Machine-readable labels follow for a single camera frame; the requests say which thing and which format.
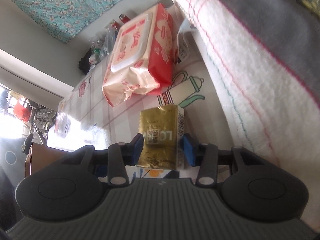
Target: barcode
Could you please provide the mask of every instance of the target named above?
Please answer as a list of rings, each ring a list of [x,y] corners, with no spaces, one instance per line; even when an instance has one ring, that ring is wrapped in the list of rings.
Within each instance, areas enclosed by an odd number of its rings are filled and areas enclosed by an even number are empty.
[[[179,57],[184,59],[185,57],[188,56],[187,52],[188,46],[185,44],[184,41],[179,43]]]
[[[178,135],[182,136],[184,134],[184,116],[183,114],[178,115]]]
[[[147,144],[158,143],[159,129],[147,131]]]

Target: small label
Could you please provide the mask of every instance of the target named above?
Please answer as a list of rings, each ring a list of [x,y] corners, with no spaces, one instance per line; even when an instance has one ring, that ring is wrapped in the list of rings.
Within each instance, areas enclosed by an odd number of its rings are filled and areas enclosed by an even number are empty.
[[[159,133],[160,130],[156,129],[156,130],[148,130],[147,131],[147,144],[157,144],[159,141]]]
[[[179,55],[178,64],[189,57],[189,48],[187,44],[182,40],[179,42]]]
[[[183,168],[184,165],[184,154],[181,148],[178,146],[178,161],[177,161],[177,168]]]
[[[165,38],[165,27],[162,26],[161,28],[161,38],[164,39]]]

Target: teapot illustration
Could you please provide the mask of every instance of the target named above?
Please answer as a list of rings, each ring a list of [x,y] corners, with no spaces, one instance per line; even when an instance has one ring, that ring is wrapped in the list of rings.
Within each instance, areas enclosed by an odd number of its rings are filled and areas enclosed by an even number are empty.
[[[181,75],[183,76],[182,81],[175,84],[175,81]],[[193,76],[188,77],[188,73],[186,71],[179,72],[173,78],[172,85],[168,90],[158,96],[159,105],[176,104],[185,108],[198,99],[204,100],[204,96],[196,94],[200,92],[203,82],[203,78]]]

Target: orange flower print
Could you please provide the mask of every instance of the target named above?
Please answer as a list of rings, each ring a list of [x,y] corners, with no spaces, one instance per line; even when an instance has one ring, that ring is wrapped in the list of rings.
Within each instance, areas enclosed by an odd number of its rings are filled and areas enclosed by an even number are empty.
[[[147,171],[147,173],[149,174],[150,177],[157,178],[160,176],[160,173],[163,173],[163,170],[149,170],[149,171]]]

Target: brown box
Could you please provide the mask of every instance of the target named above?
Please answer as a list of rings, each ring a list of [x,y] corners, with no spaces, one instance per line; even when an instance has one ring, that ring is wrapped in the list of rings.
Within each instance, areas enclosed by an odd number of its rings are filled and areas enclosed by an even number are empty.
[[[66,152],[32,143],[25,162],[25,177],[60,159]]]

